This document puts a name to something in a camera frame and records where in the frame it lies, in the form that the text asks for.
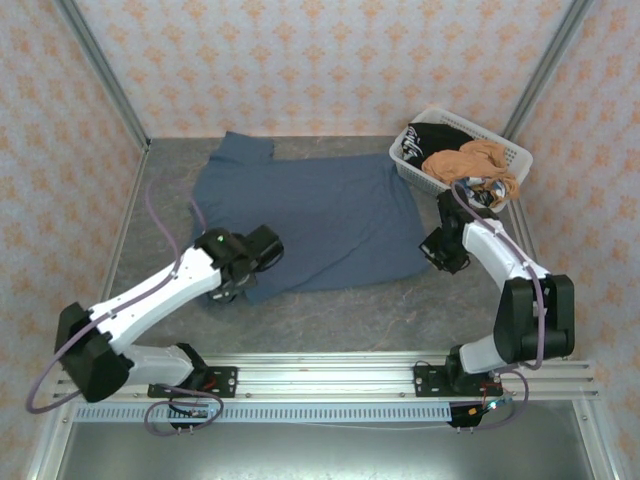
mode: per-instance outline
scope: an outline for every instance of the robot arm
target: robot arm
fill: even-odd
[[[454,274],[468,265],[471,253],[502,292],[493,334],[455,347],[447,358],[452,384],[456,378],[536,358],[538,309],[543,309],[545,319],[544,358],[569,355],[574,347],[571,280],[537,265],[509,238],[491,210],[475,211],[481,222],[456,201],[451,190],[438,196],[438,209],[442,227],[420,245],[427,259],[439,270]],[[544,305],[537,304],[530,272],[541,286]]]
[[[133,342],[189,300],[209,293],[225,298],[253,286],[283,253],[278,236],[266,225],[246,237],[213,229],[196,240],[179,262],[131,290],[84,310],[78,303],[60,314],[56,351],[91,322],[104,317],[60,359],[89,402],[98,402],[124,385],[179,385],[201,390],[211,378],[204,361],[187,344],[168,348]]]

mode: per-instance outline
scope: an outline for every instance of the patterned wallpaper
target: patterned wallpaper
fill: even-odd
[[[640,472],[637,2],[596,0],[518,143],[534,157],[523,201],[537,250],[576,283],[577,354],[597,362],[617,446]]]
[[[151,137],[495,131],[570,0],[80,0]]]
[[[139,149],[51,0],[0,3],[0,478],[22,479],[24,411],[58,313],[95,303]]]

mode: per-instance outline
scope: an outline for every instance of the white plastic basket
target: white plastic basket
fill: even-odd
[[[516,177],[518,185],[521,185],[529,174],[529,169],[533,163],[533,157],[531,154],[524,148],[505,140],[486,128],[482,128],[469,120],[465,120],[458,115],[454,115],[453,113],[437,107],[428,108],[411,121],[411,123],[419,122],[446,123],[447,125],[468,133],[475,139],[482,138],[484,140],[491,140],[492,142],[505,145],[505,156],[507,157],[507,163],[509,164],[509,171]],[[393,145],[391,145],[391,148],[389,149],[389,155],[391,155],[393,161],[396,162],[398,174],[400,174],[402,178],[413,183],[420,190],[424,190],[425,192],[436,196],[450,188],[449,185],[445,185],[402,159],[402,140],[407,133],[407,128],[405,128],[393,142]],[[471,200],[470,203],[474,207],[482,207],[482,205],[474,200]],[[502,202],[491,210],[497,213],[501,211],[507,203],[508,202]]]

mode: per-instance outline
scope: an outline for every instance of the orange cloth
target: orange cloth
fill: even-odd
[[[465,177],[486,178],[484,185],[474,187],[480,190],[491,191],[491,185],[500,180],[507,189],[506,198],[518,198],[518,182],[507,170],[504,152],[505,146],[499,143],[473,140],[460,147],[460,151],[443,150],[434,153],[422,163],[422,171],[447,185]],[[492,207],[502,201],[495,195],[494,198]]]

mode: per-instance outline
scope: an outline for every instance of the clothing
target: clothing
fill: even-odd
[[[273,160],[273,142],[227,133],[193,196],[211,227],[267,224],[284,257],[258,273],[251,302],[278,293],[356,287],[425,271],[425,230],[388,154]]]
[[[462,130],[444,123],[410,123],[402,140],[403,160],[420,169],[431,155],[442,150],[458,150],[473,140]]]
[[[460,151],[434,153],[422,164],[422,171],[447,185],[473,178],[469,187],[476,193],[474,198],[485,206],[495,207],[506,198],[519,196],[518,182],[507,170],[504,152],[505,146],[499,143],[473,140],[462,145]]]

